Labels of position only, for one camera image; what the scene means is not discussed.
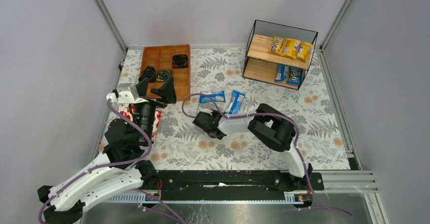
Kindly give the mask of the blue candy bag long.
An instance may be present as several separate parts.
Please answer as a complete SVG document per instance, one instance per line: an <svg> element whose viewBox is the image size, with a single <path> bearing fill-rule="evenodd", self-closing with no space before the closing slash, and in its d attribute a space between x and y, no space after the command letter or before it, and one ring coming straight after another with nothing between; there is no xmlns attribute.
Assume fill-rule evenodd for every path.
<svg viewBox="0 0 430 224"><path fill-rule="evenodd" d="M289 67L285 64L277 65L277 73L275 76L275 82L283 82L288 78Z"/></svg>

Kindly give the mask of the blue m&m candy bag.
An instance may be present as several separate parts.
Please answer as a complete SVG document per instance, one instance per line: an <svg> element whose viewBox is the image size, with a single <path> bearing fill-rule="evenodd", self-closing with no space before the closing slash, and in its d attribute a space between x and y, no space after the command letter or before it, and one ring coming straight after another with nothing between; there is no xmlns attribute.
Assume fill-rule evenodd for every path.
<svg viewBox="0 0 430 224"><path fill-rule="evenodd" d="M286 80L287 84L290 85L301 85L302 82L302 71L301 68L289 67L288 69L288 78Z"/></svg>

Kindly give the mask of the yellow m&m bag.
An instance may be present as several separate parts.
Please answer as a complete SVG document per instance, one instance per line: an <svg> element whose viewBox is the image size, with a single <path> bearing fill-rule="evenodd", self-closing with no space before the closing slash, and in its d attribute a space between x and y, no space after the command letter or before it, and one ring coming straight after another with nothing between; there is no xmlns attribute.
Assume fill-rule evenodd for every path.
<svg viewBox="0 0 430 224"><path fill-rule="evenodd" d="M284 46L285 38L275 36L272 40L272 44L270 47L270 52L276 53L278 55L283 54L283 46Z"/></svg>
<svg viewBox="0 0 430 224"><path fill-rule="evenodd" d="M297 49L300 45L300 40L298 39L284 39L282 45L282 56L290 57L293 59L297 58Z"/></svg>

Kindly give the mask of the yellow candy bag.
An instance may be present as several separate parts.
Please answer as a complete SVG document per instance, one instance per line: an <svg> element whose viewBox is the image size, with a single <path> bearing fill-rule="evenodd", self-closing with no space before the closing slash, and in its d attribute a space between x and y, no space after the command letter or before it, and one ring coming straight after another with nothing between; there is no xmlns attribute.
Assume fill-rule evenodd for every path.
<svg viewBox="0 0 430 224"><path fill-rule="evenodd" d="M311 55L314 51L314 45L311 43L302 42L299 43L296 57L303 61L309 61L311 59Z"/></svg>

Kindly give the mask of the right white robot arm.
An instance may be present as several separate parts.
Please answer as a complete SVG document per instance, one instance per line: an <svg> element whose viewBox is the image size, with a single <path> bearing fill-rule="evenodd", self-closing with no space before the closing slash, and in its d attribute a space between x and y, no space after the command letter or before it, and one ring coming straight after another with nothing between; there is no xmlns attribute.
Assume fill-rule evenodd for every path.
<svg viewBox="0 0 430 224"><path fill-rule="evenodd" d="M234 133L249 132L269 149L279 152L292 180L308 183L312 166L298 148L299 128L286 115L262 103L255 111L225 114L217 110L200 111L193 124L209 137L223 139Z"/></svg>

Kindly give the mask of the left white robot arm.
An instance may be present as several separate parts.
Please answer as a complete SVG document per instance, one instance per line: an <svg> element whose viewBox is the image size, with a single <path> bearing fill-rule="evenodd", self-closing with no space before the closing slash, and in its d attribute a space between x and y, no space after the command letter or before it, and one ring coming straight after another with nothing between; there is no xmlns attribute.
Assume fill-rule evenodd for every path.
<svg viewBox="0 0 430 224"><path fill-rule="evenodd" d="M157 99L147 96L149 80L122 84L109 93L106 103L117 115L108 126L102 153L68 180L38 189L42 202L39 223L75 223L104 200L133 189L160 191L162 180L147 159L152 149L156 109L176 103L174 79L158 89Z"/></svg>

